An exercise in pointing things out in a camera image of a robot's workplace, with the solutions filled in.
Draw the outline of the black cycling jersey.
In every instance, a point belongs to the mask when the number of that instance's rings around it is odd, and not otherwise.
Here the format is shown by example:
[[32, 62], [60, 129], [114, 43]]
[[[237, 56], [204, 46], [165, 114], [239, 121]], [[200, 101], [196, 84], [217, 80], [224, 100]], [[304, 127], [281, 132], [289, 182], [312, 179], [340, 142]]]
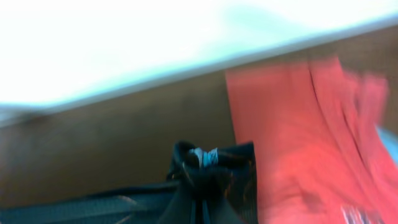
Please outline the black cycling jersey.
[[74, 200], [1, 210], [1, 223], [257, 223], [254, 145], [208, 152], [174, 145], [167, 180]]

